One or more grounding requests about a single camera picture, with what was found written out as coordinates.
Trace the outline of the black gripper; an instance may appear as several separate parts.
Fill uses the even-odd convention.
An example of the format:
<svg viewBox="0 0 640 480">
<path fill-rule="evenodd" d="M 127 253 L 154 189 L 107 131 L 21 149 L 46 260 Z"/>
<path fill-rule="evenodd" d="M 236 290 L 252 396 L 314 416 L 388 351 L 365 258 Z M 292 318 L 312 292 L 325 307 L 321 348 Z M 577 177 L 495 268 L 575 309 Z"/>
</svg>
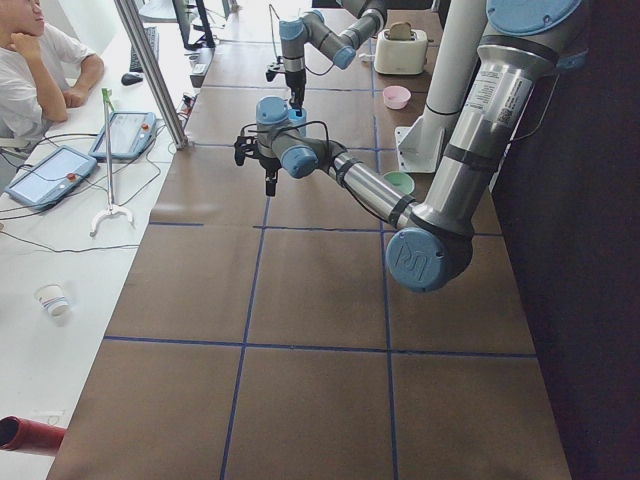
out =
<svg viewBox="0 0 640 480">
<path fill-rule="evenodd" d="M 306 68 L 303 59 L 291 60 L 285 57 L 277 57 L 269 64 L 265 72 L 268 82 L 275 79 L 278 74 L 285 76 L 285 83 L 291 91 L 289 104 L 291 108 L 301 110 L 304 104 L 306 90 Z"/>
<path fill-rule="evenodd" d="M 246 158 L 257 160 L 265 170 L 265 194 L 276 195 L 278 171 L 281 163 L 275 153 L 262 145 L 256 136 L 241 133 L 234 143 L 234 160 L 237 166 L 243 166 Z"/>
</svg>

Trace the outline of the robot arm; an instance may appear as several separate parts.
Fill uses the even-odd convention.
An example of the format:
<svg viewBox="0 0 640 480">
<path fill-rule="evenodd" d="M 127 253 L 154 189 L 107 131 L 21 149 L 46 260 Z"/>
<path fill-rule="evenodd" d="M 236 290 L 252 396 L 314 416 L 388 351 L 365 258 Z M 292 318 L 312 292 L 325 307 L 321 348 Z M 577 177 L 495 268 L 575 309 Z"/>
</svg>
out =
<svg viewBox="0 0 640 480">
<path fill-rule="evenodd" d="M 424 111 L 399 133 L 400 165 L 433 174 L 424 200 L 393 186 L 345 146 L 306 134 L 305 49 L 347 67 L 370 38 L 386 39 L 387 5 L 347 1 L 354 22 L 333 32 L 317 11 L 279 24 L 281 54 L 267 77 L 283 75 L 289 99 L 262 98 L 255 123 L 234 145 L 235 160 L 256 159 L 273 196 L 278 174 L 321 170 L 372 215 L 395 228 L 386 250 L 391 275 L 405 287 L 434 291 L 461 274 L 472 255 L 472 217 L 498 170 L 536 82 L 581 65 L 590 20 L 587 1 L 453 1 Z"/>
<path fill-rule="evenodd" d="M 294 110 L 301 110 L 304 103 L 306 44 L 312 45 L 333 66 L 345 70 L 355 59 L 362 44 L 375 37 L 386 25 L 385 1 L 337 1 L 337 4 L 356 18 L 340 34 L 326 25 L 324 16 L 317 10 L 307 11 L 294 20 L 279 21 L 281 54 L 269 65 L 265 76 L 271 82 L 276 75 L 284 75 L 291 92 L 289 105 Z"/>
</svg>

